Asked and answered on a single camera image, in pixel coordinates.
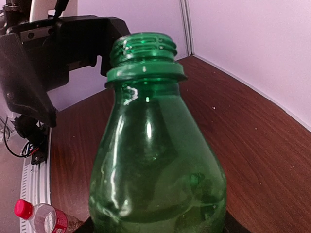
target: red label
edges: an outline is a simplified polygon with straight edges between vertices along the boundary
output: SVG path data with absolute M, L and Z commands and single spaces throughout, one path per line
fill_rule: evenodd
M 67 230 L 68 220 L 64 212 L 55 209 L 56 211 L 56 225 L 52 233 L 65 233 Z

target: wood grain surface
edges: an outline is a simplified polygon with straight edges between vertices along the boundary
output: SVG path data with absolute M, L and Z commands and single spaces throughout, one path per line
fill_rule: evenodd
M 180 63 L 182 97 L 227 175 L 229 212 L 254 233 L 310 233 L 311 133 L 215 67 Z M 58 113 L 52 131 L 52 204 L 81 220 L 112 104 L 112 90 L 96 94 Z

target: green bottle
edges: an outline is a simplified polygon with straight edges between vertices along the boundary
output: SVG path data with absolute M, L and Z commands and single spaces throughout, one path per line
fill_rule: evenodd
M 185 103 L 166 35 L 120 38 L 107 87 L 115 103 L 93 168 L 96 233 L 221 233 L 226 177 Z

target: black metal bracket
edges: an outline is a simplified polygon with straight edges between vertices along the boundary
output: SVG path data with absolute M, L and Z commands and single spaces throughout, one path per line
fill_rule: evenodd
M 18 25 L 7 20 L 0 24 L 0 85 L 5 100 L 12 112 L 50 127 L 56 126 L 56 109 L 47 91 L 67 84 L 69 71 L 95 66 L 97 56 L 102 57 L 105 76 L 111 69 L 113 43 L 130 34 L 125 22 L 115 17 L 49 18 Z
M 39 146 L 39 149 L 34 152 L 34 154 L 31 157 L 31 164 L 32 165 L 38 165 L 42 162 L 46 162 L 48 159 L 48 153 L 49 153 L 49 132 L 50 128 L 47 125 L 41 126 L 42 131 L 44 132 L 44 135 L 46 136 L 43 143 Z

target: floor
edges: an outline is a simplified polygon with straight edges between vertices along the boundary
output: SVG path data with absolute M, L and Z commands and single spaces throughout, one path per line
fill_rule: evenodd
M 25 140 L 17 134 L 8 142 L 10 149 L 19 153 Z M 15 202 L 20 197 L 20 183 L 23 159 L 12 156 L 3 143 L 0 143 L 0 233 L 18 233 L 19 218 L 13 213 Z

